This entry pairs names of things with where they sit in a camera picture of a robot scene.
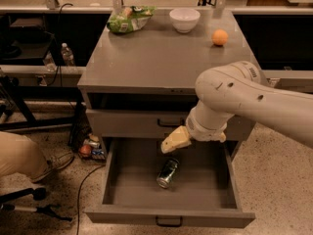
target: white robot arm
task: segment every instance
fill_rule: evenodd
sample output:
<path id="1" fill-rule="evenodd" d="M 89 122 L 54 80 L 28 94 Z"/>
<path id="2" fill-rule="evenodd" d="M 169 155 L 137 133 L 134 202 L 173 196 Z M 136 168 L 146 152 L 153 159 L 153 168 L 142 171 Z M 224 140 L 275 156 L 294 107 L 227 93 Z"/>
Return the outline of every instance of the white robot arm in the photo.
<path id="1" fill-rule="evenodd" d="M 233 115 L 264 124 L 313 148 L 313 96 L 260 84 L 261 70 L 236 62 L 201 73 L 196 81 L 197 105 L 186 126 L 174 130 L 161 144 L 164 153 L 190 145 L 190 139 L 224 142 Z"/>

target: open drawer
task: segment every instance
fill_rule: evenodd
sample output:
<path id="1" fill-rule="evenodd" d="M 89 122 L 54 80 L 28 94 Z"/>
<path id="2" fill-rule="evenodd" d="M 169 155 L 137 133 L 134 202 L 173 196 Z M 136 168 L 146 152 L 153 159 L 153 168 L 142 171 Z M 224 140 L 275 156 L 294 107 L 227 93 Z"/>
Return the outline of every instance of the open drawer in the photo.
<path id="1" fill-rule="evenodd" d="M 242 212 L 226 146 L 195 142 L 170 155 L 158 139 L 114 139 L 107 158 L 104 198 L 85 211 L 93 222 L 244 228 L 255 219 Z M 157 175 L 174 157 L 179 167 L 168 189 Z"/>

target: water bottle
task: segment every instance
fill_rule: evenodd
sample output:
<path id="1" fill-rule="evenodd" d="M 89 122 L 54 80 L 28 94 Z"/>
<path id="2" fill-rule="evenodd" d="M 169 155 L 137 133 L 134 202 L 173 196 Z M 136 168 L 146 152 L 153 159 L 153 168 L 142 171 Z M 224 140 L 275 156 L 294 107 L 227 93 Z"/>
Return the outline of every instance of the water bottle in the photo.
<path id="1" fill-rule="evenodd" d="M 67 46 L 66 43 L 62 44 L 61 54 L 63 60 L 65 61 L 66 66 L 68 67 L 68 71 L 70 72 L 77 71 L 74 56 L 72 54 L 71 49 Z"/>
<path id="2" fill-rule="evenodd" d="M 48 51 L 46 57 L 44 58 L 43 64 L 47 68 L 48 72 L 54 72 L 57 70 L 57 66 L 55 64 L 55 61 L 54 61 L 50 51 Z"/>

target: gray cabinet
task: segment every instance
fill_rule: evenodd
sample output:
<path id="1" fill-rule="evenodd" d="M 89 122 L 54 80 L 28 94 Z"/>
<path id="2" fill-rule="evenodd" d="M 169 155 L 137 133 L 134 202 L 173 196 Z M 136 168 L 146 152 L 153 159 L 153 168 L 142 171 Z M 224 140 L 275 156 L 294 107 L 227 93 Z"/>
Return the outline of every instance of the gray cabinet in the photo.
<path id="1" fill-rule="evenodd" d="M 104 30 L 78 83 L 108 154 L 101 201 L 85 210 L 93 222 L 243 228 L 255 219 L 242 210 L 232 167 L 253 121 L 230 119 L 224 144 L 193 141 L 169 155 L 160 151 L 196 105 L 194 84 L 202 71 L 240 60 L 257 65 L 231 12 L 200 10 L 189 34 L 176 32 L 168 10 L 156 10 L 131 34 Z M 229 33 L 225 47 L 209 40 L 220 27 Z M 172 157 L 179 168 L 162 189 L 157 175 Z"/>

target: can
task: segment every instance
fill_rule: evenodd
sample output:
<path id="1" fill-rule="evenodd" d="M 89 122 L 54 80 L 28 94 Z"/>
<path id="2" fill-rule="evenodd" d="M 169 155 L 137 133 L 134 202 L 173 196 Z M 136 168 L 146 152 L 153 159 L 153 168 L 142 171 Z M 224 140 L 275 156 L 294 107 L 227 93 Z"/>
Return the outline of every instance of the can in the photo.
<path id="1" fill-rule="evenodd" d="M 103 152 L 102 149 L 93 149 L 91 151 L 91 157 L 94 159 L 94 160 L 99 160 L 99 161 L 103 161 L 106 159 L 105 157 L 105 153 Z"/>
<path id="2" fill-rule="evenodd" d="M 169 159 L 163 166 L 161 172 L 158 174 L 156 178 L 156 182 L 158 185 L 164 189 L 168 188 L 172 179 L 173 175 L 178 168 L 179 162 L 176 159 Z"/>
<path id="3" fill-rule="evenodd" d="M 95 148 L 95 149 L 99 149 L 100 148 L 100 143 L 99 142 L 95 142 L 92 139 L 85 139 L 83 142 L 84 145 L 90 145 L 91 147 Z"/>

